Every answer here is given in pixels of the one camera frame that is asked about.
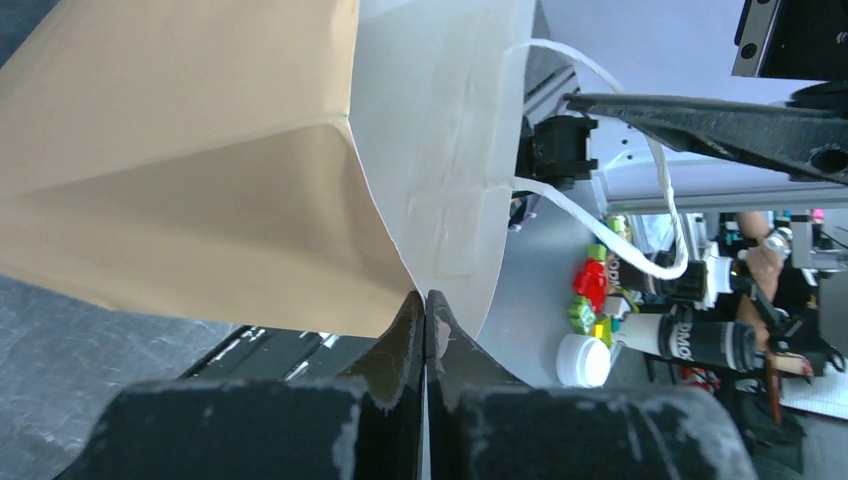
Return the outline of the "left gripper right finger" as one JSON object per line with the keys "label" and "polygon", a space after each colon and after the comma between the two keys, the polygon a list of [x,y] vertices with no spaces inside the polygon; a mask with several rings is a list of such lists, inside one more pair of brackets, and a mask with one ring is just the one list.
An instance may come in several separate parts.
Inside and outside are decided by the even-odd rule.
{"label": "left gripper right finger", "polygon": [[435,479],[753,479],[728,412],[685,387],[534,388],[425,302]]}

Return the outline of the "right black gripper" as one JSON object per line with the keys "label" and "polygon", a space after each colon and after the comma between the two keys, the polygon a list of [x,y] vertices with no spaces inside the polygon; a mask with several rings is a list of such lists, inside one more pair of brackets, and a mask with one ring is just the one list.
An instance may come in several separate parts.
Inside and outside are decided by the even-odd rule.
{"label": "right black gripper", "polygon": [[[847,3],[746,1],[734,37],[738,77],[805,80],[790,106],[847,104]],[[847,119],[819,109],[685,96],[567,94],[580,113],[620,120],[675,150],[847,184]]]}

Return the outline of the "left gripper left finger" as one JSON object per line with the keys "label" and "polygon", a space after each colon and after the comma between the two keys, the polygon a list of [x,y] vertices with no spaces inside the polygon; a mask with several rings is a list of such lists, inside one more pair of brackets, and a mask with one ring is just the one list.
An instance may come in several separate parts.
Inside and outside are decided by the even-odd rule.
{"label": "left gripper left finger", "polygon": [[323,379],[131,385],[66,479],[417,479],[425,309],[411,292],[359,358]]}

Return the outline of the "brown paper bag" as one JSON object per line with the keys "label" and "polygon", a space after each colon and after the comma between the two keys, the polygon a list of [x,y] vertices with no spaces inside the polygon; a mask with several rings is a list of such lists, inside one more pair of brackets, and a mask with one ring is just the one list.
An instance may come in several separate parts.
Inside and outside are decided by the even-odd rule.
{"label": "brown paper bag", "polygon": [[477,333],[515,191],[531,1],[61,1],[1,69],[1,271],[115,310]]}

